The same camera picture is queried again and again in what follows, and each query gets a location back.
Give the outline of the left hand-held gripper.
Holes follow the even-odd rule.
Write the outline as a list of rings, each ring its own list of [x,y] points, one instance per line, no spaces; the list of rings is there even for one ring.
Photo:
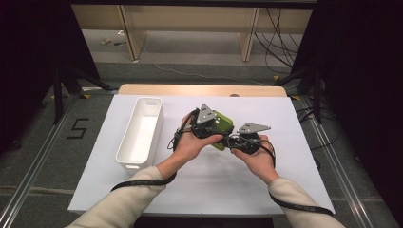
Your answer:
[[[206,104],[202,104],[200,108],[196,110],[196,117],[191,121],[191,131],[199,139],[205,139],[214,135],[212,130],[212,124],[215,118],[214,111]]]

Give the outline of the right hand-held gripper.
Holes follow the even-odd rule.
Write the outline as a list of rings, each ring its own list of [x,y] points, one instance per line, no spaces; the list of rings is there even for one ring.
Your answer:
[[[259,132],[270,129],[271,127],[267,125],[246,123],[237,131],[237,135],[227,139],[227,147],[237,148],[248,155],[254,154],[261,146]]]

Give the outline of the green cartoon phone case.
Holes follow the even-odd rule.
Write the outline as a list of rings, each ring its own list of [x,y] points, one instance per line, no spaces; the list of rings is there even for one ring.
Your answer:
[[[219,142],[213,143],[212,146],[216,149],[223,151],[226,147],[226,140],[233,133],[234,125],[233,121],[224,116],[218,111],[214,111],[215,118],[212,124],[213,134],[222,135],[222,139]]]

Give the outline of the white plastic bin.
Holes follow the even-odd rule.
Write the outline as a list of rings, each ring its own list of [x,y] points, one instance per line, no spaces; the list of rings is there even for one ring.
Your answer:
[[[135,174],[154,162],[162,126],[163,101],[139,98],[115,156],[116,162],[128,174]]]

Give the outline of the person's right hand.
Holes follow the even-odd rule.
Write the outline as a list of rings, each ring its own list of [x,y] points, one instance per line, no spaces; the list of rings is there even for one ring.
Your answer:
[[[236,148],[233,148],[231,152],[242,160],[255,176],[270,185],[279,178],[279,174],[275,169],[274,147],[266,135],[260,135],[259,138],[261,147],[256,153],[248,155]]]

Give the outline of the person's left hand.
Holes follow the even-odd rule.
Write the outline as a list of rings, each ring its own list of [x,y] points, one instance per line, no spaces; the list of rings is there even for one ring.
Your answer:
[[[222,135],[212,135],[205,139],[199,139],[191,132],[183,133],[170,160],[176,165],[185,165],[195,159],[207,145],[216,143],[221,139]]]

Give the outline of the white table sheet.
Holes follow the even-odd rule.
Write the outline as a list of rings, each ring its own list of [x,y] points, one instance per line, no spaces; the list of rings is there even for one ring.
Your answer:
[[[112,99],[69,211],[85,212],[116,184],[128,179],[115,156],[137,99],[135,95]],[[275,147],[277,172],[297,182],[320,206],[333,207],[287,97],[165,96],[156,162],[170,155],[167,146],[182,117],[201,105],[219,111],[235,127],[246,123],[268,126],[266,134]],[[176,179],[145,210],[148,216],[166,217],[272,217],[280,212],[262,180],[229,150],[219,151],[212,146],[205,147],[195,160],[180,169]]]

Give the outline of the black tripod stand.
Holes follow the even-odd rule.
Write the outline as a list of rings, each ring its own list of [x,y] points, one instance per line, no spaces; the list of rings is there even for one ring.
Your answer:
[[[64,87],[69,94],[82,95],[84,91],[78,82],[79,79],[84,79],[104,91],[118,90],[118,87],[108,85],[100,79],[73,66],[64,65],[56,67],[53,73],[53,94],[55,103],[54,124],[59,123],[64,115],[62,87]]]
[[[295,79],[299,79],[297,85],[297,92],[299,94],[308,94],[310,91],[313,91],[313,115],[317,122],[322,124],[320,117],[321,75],[319,70],[313,66],[303,67],[275,82],[274,86],[284,86]]]

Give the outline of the beige wooden shelf unit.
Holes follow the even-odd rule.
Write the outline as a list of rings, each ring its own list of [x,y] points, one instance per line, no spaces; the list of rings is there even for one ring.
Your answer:
[[[140,58],[147,33],[161,31],[233,32],[238,35],[240,55],[247,62],[255,33],[302,34],[310,9],[133,6],[73,4],[81,29],[121,30],[129,58]]]

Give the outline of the black tape floor numeral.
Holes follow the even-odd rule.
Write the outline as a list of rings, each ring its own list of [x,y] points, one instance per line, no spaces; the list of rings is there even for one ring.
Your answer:
[[[67,136],[67,138],[70,140],[82,139],[85,136],[86,131],[87,131],[87,128],[85,126],[82,126],[82,123],[86,123],[88,121],[89,121],[89,118],[77,118],[71,127],[71,131],[73,132],[73,135],[69,135],[69,136]]]

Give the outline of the black curtain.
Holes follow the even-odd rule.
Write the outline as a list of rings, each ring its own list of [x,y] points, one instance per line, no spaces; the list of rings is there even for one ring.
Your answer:
[[[403,227],[403,0],[317,0],[294,68],[307,66]]]
[[[0,154],[53,85],[54,73],[99,81],[69,0],[0,0]]]

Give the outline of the metal floor rail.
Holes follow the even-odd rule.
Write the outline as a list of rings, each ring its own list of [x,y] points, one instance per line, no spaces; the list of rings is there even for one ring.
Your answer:
[[[67,115],[78,99],[79,97],[77,95],[71,95],[67,98],[66,104],[62,105],[62,115],[58,117],[57,121],[51,126],[47,137],[44,139],[34,159],[30,163],[29,169],[19,184],[13,189],[10,199],[0,213],[0,228],[10,228],[13,224],[29,194],[31,186],[35,183],[52,147],[55,145],[57,138],[65,125]]]
[[[337,182],[341,188],[341,191],[343,192],[344,199],[347,201],[358,226],[360,228],[374,228],[374,225],[369,218],[369,214],[367,213],[363,202],[354,189],[352,182],[350,181],[347,172],[345,171],[340,159],[338,158],[323,125],[319,124],[314,117],[311,122],[311,126],[313,127],[317,135],[317,139],[320,143],[320,148],[324,150],[328,163],[330,164],[337,179]]]

